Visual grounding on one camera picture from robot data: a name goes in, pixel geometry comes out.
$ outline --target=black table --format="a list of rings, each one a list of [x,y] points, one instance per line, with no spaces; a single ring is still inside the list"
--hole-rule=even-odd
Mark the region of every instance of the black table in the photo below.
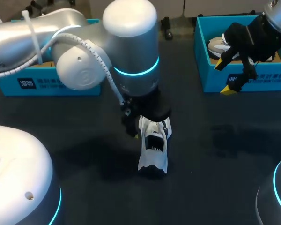
[[[0,91],[0,125],[33,134],[52,156],[66,225],[257,224],[257,190],[281,159],[281,92],[202,93],[192,45],[160,43],[173,109],[163,179],[138,175],[141,143],[125,134],[106,82],[100,97]]]

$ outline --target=robotic arm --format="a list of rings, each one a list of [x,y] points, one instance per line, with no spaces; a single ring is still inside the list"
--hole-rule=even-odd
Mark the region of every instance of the robotic arm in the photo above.
[[[256,79],[255,62],[266,61],[281,48],[281,0],[266,4],[264,13],[248,26],[231,24],[224,37],[231,48],[221,54],[215,69],[222,71],[238,52],[244,66],[243,75],[221,91],[229,95],[239,92],[249,79]]]
[[[91,89],[107,77],[130,136],[138,134],[135,120],[140,115],[142,120],[169,123],[170,108],[158,89],[157,14],[149,1],[116,0],[106,8],[102,21],[92,25],[70,8],[31,20],[0,23],[0,78],[37,63],[40,54],[36,54],[29,23],[42,61],[54,61],[68,88]],[[142,148],[146,149],[147,143],[142,142]]]

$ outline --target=blue cardboard box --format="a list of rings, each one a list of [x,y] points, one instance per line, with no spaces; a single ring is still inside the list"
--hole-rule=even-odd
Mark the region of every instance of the blue cardboard box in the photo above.
[[[220,92],[229,80],[242,73],[241,63],[230,63],[222,71],[215,70],[207,52],[206,42],[222,33],[233,23],[248,25],[256,16],[198,17],[195,31],[194,51],[204,92]],[[259,63],[257,80],[250,80],[242,91],[281,90],[281,63]]]
[[[88,19],[90,24],[98,19]],[[78,91],[60,82],[55,67],[29,67],[17,74],[0,78],[0,88],[5,96],[98,96],[101,86]]]

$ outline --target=glowing cyan light ring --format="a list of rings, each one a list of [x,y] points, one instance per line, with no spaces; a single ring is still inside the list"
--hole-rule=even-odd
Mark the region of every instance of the glowing cyan light ring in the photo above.
[[[53,222],[54,222],[54,220],[55,220],[55,218],[56,218],[56,216],[57,216],[57,214],[58,214],[58,211],[59,211],[59,209],[60,209],[60,206],[61,206],[61,188],[60,188],[60,197],[59,197],[58,207],[57,207],[57,209],[56,209],[56,212],[55,212],[55,214],[54,214],[54,216],[53,216],[51,222],[50,222],[48,225],[52,225],[52,224],[53,224]]]
[[[280,198],[279,198],[279,196],[278,196],[278,192],[277,192],[277,188],[276,188],[276,181],[275,181],[275,179],[276,179],[276,172],[277,172],[277,169],[278,169],[278,166],[280,165],[280,163],[277,165],[277,167],[276,167],[276,169],[275,169],[275,172],[274,172],[274,176],[273,176],[273,185],[274,185],[274,192],[275,192],[276,198],[277,198],[277,200],[278,200],[278,202],[279,202],[279,205],[281,206],[281,200],[280,200]]]
[[[114,69],[117,72],[119,72],[120,74],[123,74],[123,75],[126,75],[126,76],[141,76],[141,75],[144,75],[144,74],[147,74],[147,73],[151,72],[158,65],[158,62],[159,62],[159,57],[157,58],[156,63],[150,69],[148,69],[144,72],[141,72],[141,73],[137,73],[137,74],[129,74],[129,73],[122,72],[122,71],[118,70],[117,68],[114,68]]]

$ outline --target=white sneaker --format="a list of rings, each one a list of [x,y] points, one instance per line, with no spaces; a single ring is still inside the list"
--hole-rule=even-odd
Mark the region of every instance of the white sneaker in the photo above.
[[[207,49],[209,56],[212,59],[218,60],[221,57],[221,54],[223,52],[226,52],[230,48],[230,45],[226,42],[224,34],[222,34],[221,37],[215,37],[208,41],[207,43]],[[239,53],[237,53],[235,56],[233,56],[234,60],[240,60],[239,59]],[[273,57],[267,59],[267,62],[273,61]]]
[[[141,130],[141,155],[138,170],[142,167],[154,165],[167,173],[167,139],[172,135],[170,119],[167,118],[162,122],[152,122],[141,116],[139,129]]]

